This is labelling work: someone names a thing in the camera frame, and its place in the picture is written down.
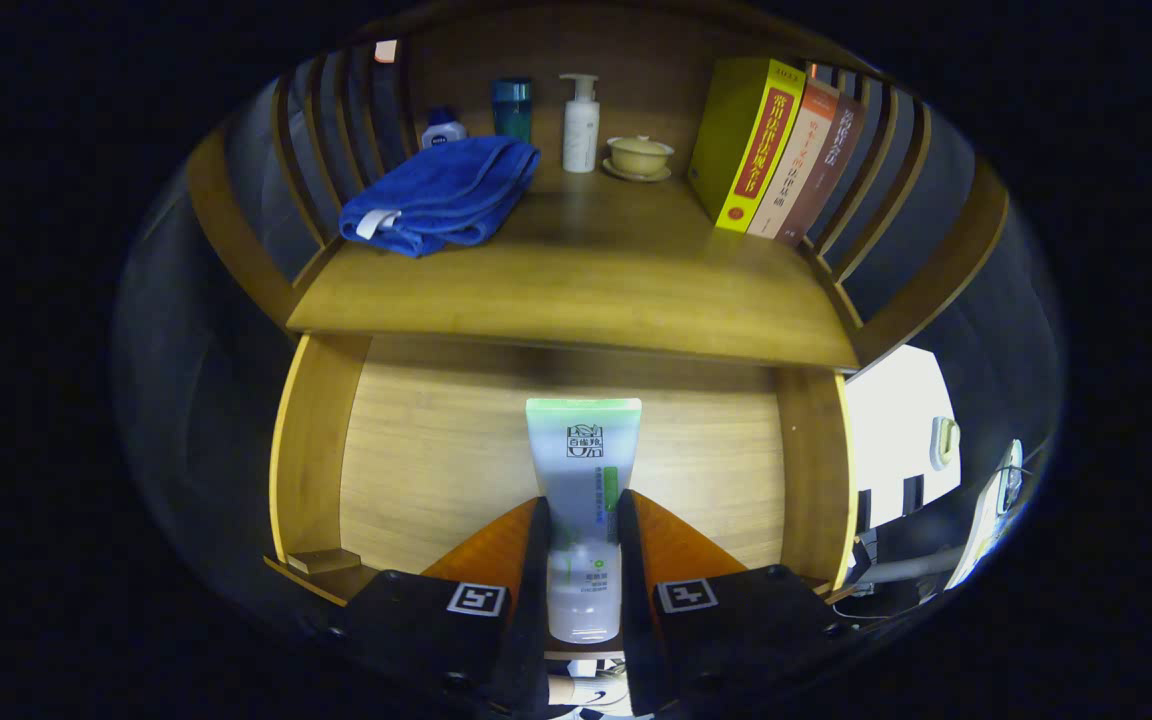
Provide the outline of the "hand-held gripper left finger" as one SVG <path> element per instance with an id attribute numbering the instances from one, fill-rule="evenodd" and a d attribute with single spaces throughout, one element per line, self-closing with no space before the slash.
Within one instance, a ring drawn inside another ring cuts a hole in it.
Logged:
<path id="1" fill-rule="evenodd" d="M 420 574 L 376 574 L 314 637 L 385 717 L 539 717 L 548 550 L 548 503 L 531 498 Z"/>

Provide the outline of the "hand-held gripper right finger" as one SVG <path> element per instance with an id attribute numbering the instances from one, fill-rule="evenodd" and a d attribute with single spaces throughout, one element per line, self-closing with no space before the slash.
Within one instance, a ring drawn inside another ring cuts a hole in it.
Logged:
<path id="1" fill-rule="evenodd" d="M 758 717 L 858 647 L 859 630 L 785 564 L 746 568 L 631 488 L 616 515 L 636 715 Z"/>

